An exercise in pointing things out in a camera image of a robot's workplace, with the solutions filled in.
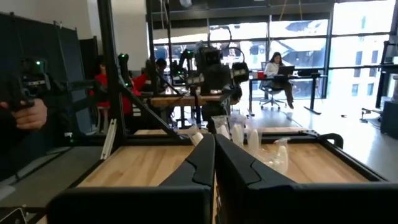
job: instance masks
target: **white wall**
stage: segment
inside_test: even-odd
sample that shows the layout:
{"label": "white wall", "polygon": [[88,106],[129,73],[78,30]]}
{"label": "white wall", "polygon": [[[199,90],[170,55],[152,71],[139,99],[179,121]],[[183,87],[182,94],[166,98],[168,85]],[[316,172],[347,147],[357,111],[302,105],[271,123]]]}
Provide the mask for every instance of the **white wall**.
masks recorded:
{"label": "white wall", "polygon": [[38,0],[0,0],[0,12],[15,12],[15,15],[36,19],[36,1]]}
{"label": "white wall", "polygon": [[140,70],[148,58],[144,0],[112,0],[117,53],[129,54],[129,69]]}
{"label": "white wall", "polygon": [[36,0],[37,19],[62,22],[63,27],[77,28],[79,39],[93,37],[87,0]]}

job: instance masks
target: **office chair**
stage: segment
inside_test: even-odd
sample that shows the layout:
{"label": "office chair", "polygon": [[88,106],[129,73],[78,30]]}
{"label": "office chair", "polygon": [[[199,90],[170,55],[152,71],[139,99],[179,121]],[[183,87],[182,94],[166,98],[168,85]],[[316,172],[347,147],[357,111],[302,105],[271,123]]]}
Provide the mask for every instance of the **office chair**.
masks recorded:
{"label": "office chair", "polygon": [[266,81],[262,81],[260,83],[259,89],[264,91],[264,95],[265,95],[265,93],[268,93],[268,94],[271,95],[271,99],[265,99],[265,97],[264,97],[264,100],[260,100],[260,104],[263,102],[263,104],[261,104],[261,109],[262,110],[264,109],[264,105],[266,105],[268,103],[270,103],[271,106],[277,105],[278,106],[278,110],[280,110],[280,106],[279,106],[278,103],[284,103],[285,106],[287,106],[287,103],[285,103],[285,102],[283,102],[281,100],[275,100],[274,99],[274,95],[282,92],[284,90],[283,88],[273,88],[271,86],[266,86]]}

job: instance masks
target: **table leg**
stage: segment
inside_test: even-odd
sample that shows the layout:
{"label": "table leg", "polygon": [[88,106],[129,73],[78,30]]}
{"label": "table leg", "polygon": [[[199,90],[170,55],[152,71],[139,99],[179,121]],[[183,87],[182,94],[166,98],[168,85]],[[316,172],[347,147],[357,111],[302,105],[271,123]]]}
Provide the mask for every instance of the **table leg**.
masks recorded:
{"label": "table leg", "polygon": [[317,78],[312,77],[312,87],[311,87],[311,100],[310,100],[310,107],[304,106],[305,109],[315,113],[316,115],[321,115],[321,112],[315,111],[314,104],[315,104],[315,90],[317,89]]}
{"label": "table leg", "polygon": [[253,82],[249,80],[249,115],[254,116],[252,112],[252,101],[253,101]]}

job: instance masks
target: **red object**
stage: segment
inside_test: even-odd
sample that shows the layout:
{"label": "red object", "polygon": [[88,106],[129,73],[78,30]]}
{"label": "red object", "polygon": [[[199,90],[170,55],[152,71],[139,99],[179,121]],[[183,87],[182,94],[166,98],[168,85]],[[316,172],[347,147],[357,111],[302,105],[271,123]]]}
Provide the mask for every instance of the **red object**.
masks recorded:
{"label": "red object", "polygon": [[264,72],[263,71],[257,72],[257,78],[265,78]]}
{"label": "red object", "polygon": [[145,74],[142,74],[138,76],[137,78],[133,78],[132,82],[134,85],[134,88],[137,89],[137,91],[141,91],[142,87],[145,85],[145,81],[147,80],[147,76]]}
{"label": "red object", "polygon": [[[94,79],[99,81],[102,85],[108,86],[108,79],[106,78],[105,74],[96,75],[94,77]],[[132,89],[132,93],[135,94],[135,95],[141,95],[141,93],[139,91],[135,90],[135,89]],[[132,106],[131,106],[130,101],[125,96],[122,97],[122,104],[123,104],[123,114],[131,114],[132,113],[132,108],[131,108]],[[108,102],[108,101],[107,102],[101,102],[101,103],[98,103],[97,106],[110,107],[111,103]]]}

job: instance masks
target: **standing desk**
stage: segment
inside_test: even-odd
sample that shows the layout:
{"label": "standing desk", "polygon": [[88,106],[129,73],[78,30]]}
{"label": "standing desk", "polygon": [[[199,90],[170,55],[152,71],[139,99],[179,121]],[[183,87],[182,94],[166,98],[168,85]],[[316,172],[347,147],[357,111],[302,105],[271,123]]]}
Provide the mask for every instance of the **standing desk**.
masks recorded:
{"label": "standing desk", "polygon": [[[315,103],[315,90],[317,88],[317,78],[325,78],[327,75],[320,75],[314,74],[311,76],[289,76],[287,77],[288,80],[303,80],[303,79],[312,79],[311,85],[311,99],[310,99],[310,107],[304,106],[305,109],[315,113],[317,115],[321,115],[320,112],[314,110],[314,103]],[[254,81],[273,81],[273,78],[252,78],[249,80],[249,113],[251,116],[254,116],[252,112],[252,101],[253,101],[253,82]]]}

